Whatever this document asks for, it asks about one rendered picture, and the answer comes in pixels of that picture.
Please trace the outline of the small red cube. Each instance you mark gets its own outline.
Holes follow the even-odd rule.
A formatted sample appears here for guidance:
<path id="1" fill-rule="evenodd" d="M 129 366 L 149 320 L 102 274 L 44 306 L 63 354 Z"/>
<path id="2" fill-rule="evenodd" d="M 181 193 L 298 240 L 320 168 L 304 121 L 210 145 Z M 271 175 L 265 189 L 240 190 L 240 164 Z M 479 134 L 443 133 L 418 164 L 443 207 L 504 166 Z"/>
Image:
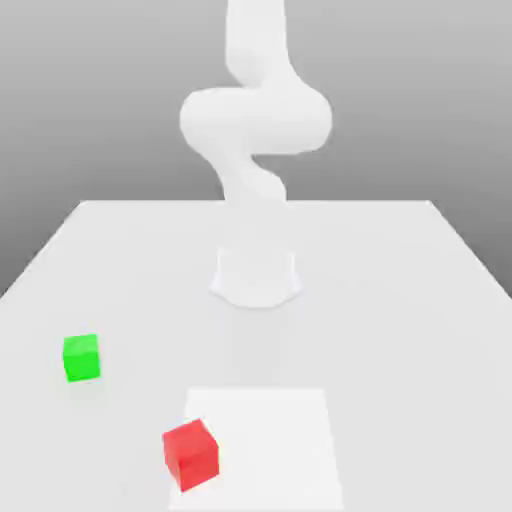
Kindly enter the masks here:
<path id="1" fill-rule="evenodd" d="M 219 474 L 219 446 L 201 419 L 165 432 L 162 441 L 165 464 L 181 492 Z"/>

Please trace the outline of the small green cube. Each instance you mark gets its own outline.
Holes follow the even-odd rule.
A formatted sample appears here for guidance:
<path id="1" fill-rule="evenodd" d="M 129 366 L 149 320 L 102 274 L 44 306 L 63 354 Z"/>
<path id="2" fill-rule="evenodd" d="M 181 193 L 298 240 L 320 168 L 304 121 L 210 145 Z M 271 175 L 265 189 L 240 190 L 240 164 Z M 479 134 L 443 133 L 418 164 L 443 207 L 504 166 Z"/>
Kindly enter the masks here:
<path id="1" fill-rule="evenodd" d="M 91 380 L 101 376 L 98 337 L 96 334 L 64 339 L 63 365 L 68 382 Z"/>

